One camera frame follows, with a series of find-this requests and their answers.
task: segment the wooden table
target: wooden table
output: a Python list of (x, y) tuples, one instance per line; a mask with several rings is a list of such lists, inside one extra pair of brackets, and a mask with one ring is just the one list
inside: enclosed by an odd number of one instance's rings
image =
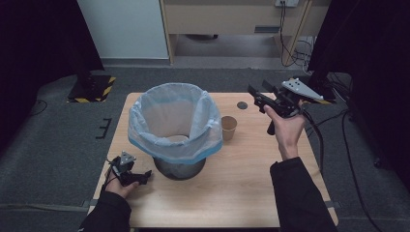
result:
[[(108, 159), (124, 150), (136, 156), (133, 172), (153, 170), (146, 186), (128, 198), (132, 207), (131, 227), (279, 227), (278, 212), (269, 168), (280, 160), (276, 139), (266, 133), (271, 120), (258, 111), (248, 93), (211, 93), (220, 116), (237, 119), (232, 140), (207, 158), (202, 171), (186, 181), (165, 178), (151, 156), (128, 140), (129, 109), (140, 94), (129, 94), (125, 102)], [(247, 109), (239, 109), (245, 102)], [(300, 156), (325, 201), (330, 200), (305, 132), (299, 142)], [(107, 170), (104, 164), (94, 198), (99, 198)], [(336, 212), (329, 209), (337, 223)]]

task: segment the human arm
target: human arm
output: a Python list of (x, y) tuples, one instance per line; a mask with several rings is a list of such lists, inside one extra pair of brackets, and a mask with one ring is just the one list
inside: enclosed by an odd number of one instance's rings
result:
[(275, 124), (283, 160), (271, 166), (281, 231), (337, 231), (320, 191), (299, 158), (297, 144), (305, 118), (296, 115), (283, 119), (271, 107), (265, 106), (264, 109)]
[(129, 232), (131, 208), (126, 201), (138, 182), (123, 187), (111, 172), (94, 210), (82, 221), (78, 231)]

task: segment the blue plastic bag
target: blue plastic bag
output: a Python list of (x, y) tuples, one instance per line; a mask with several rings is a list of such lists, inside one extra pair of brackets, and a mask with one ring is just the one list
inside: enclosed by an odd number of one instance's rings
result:
[(199, 87), (166, 83), (136, 100), (128, 135), (131, 144), (154, 158), (194, 164), (222, 147), (220, 111)]

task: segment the electrical outlet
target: electrical outlet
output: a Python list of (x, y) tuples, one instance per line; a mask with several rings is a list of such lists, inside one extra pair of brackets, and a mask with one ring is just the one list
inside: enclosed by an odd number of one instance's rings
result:
[(276, 0), (275, 6), (282, 7), (283, 3), (286, 7), (295, 8), (298, 6), (299, 0)]

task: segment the paper cup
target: paper cup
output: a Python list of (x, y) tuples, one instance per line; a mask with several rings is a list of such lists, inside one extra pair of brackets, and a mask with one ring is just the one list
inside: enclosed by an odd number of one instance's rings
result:
[(222, 137), (224, 141), (229, 141), (232, 139), (233, 134), (235, 133), (236, 126), (238, 122), (234, 117), (223, 116), (221, 118), (222, 122)]

